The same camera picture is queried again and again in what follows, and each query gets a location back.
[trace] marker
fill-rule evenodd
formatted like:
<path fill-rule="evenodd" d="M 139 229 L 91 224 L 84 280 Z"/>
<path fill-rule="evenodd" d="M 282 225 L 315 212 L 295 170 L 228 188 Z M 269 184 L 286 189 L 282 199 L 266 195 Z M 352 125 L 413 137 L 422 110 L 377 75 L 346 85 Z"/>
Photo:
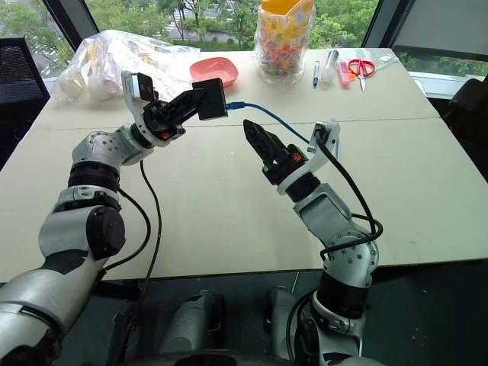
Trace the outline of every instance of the marker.
<path fill-rule="evenodd" d="M 313 87 L 316 88 L 319 83 L 320 61 L 315 62 L 315 69 L 313 70 Z"/>

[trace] scissors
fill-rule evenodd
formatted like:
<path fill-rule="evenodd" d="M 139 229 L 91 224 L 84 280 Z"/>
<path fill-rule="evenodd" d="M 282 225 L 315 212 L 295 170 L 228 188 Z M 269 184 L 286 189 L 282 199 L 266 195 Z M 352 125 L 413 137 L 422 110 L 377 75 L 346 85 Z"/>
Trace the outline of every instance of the scissors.
<path fill-rule="evenodd" d="M 374 74 L 376 66 L 366 59 L 352 59 L 348 63 L 348 68 L 349 71 L 358 77 L 361 90 L 364 92 L 364 90 L 366 90 L 365 79 Z"/>

